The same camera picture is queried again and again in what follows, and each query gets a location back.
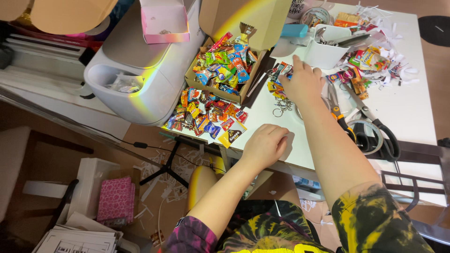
candy wrapper keychain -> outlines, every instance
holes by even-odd
[[[247,113],[234,104],[222,101],[209,90],[189,87],[181,92],[180,103],[163,128],[194,131],[196,136],[209,133],[226,148],[241,136]]]
[[[239,95],[249,79],[253,64],[258,60],[248,47],[248,40],[256,28],[245,23],[239,25],[241,35],[236,39],[231,32],[224,34],[216,43],[200,48],[193,71],[196,81],[204,86]]]

scissors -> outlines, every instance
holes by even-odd
[[[372,114],[370,109],[361,101],[361,99],[347,84],[344,84],[343,86],[356,102],[356,108],[361,111],[362,118],[369,118],[374,125],[376,125],[388,136],[390,141],[386,141],[386,138],[384,138],[383,145],[380,149],[382,157],[388,162],[395,162],[396,160],[398,160],[398,158],[400,158],[400,145],[395,135],[387,126],[383,125],[383,123],[381,123],[381,121]],[[361,151],[364,152],[363,149],[369,149],[369,139],[364,133],[364,127],[361,129],[360,126],[355,126],[354,130],[356,132],[357,142],[360,142],[363,146]]]
[[[339,125],[344,129],[345,132],[350,136],[350,139],[356,143],[356,135],[353,132],[353,129],[351,129],[347,123],[345,123],[344,115],[341,114],[341,110],[339,108],[339,101],[338,101],[338,95],[336,94],[336,88],[332,83],[328,83],[329,89],[328,92],[330,94],[330,100],[331,100],[331,115],[334,119],[337,120]]]

person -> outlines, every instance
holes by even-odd
[[[339,250],[432,252],[407,212],[325,107],[320,98],[325,83],[321,70],[312,69],[298,56],[293,57],[293,69],[291,80],[285,76],[279,80],[303,117],[315,171],[342,243]],[[276,125],[259,127],[245,144],[242,158],[218,181],[211,169],[197,168],[191,182],[202,180],[195,189],[189,188],[189,212],[161,251],[335,252],[320,244],[305,219],[295,187],[287,186],[293,185],[292,176],[262,175],[285,151],[288,133]],[[258,174],[257,181],[265,177],[266,182],[259,187],[256,182],[258,189],[247,200],[240,200]],[[281,190],[270,195],[271,187]]]

white desk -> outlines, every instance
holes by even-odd
[[[355,6],[336,4],[330,10],[330,14],[336,16],[339,11],[352,13],[354,10],[356,10]],[[385,87],[383,90],[379,90],[378,86],[370,87],[368,89],[369,99],[364,100],[364,103],[371,108],[372,112],[379,117],[383,124],[391,129],[398,140],[436,145],[436,134],[417,16],[415,14],[394,12],[390,20],[393,23],[397,23],[397,33],[401,34],[404,38],[396,44],[396,48],[406,57],[411,67],[420,71],[418,76],[420,82],[411,84],[410,86]],[[278,43],[278,46],[284,46],[282,41]],[[292,55],[297,54],[302,57],[305,50],[306,47],[298,46],[291,55],[275,58],[277,63],[284,61],[292,64]],[[324,70],[323,75],[333,74],[337,71],[337,69]],[[337,89],[337,92],[343,112],[356,107],[354,101],[351,101],[351,99],[347,100],[347,98],[342,96],[340,89]],[[317,180],[315,173],[309,173],[314,170],[314,164],[308,147],[303,121],[296,116],[294,111],[286,111],[282,117],[273,116],[272,111],[278,108],[274,104],[274,96],[269,93],[267,88],[263,87],[252,109],[245,108],[245,111],[248,113],[248,118],[244,124],[247,131],[231,147],[234,150],[243,150],[245,143],[254,131],[264,123],[286,127],[291,131],[291,136],[294,136],[294,138],[292,141],[292,151],[287,157],[281,158],[281,161],[291,166],[278,164],[274,165],[274,169],[303,176],[311,180]],[[186,129],[181,134],[195,137],[193,131]],[[207,140],[206,138],[209,138],[209,135],[203,134],[200,138]],[[240,157],[239,152],[236,153],[231,149],[227,150],[227,154],[235,158]],[[378,160],[373,160],[371,163],[375,169],[394,171],[393,163]],[[307,170],[298,170],[296,167],[306,168]]]

